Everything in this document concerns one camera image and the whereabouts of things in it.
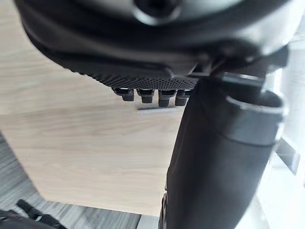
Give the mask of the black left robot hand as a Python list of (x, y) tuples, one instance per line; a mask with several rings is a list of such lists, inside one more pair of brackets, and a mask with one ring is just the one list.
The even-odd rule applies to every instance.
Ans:
[(233, 229), (288, 114), (265, 87), (288, 64), (302, 0), (17, 0), (48, 59), (166, 107), (184, 106), (166, 174), (161, 229)]

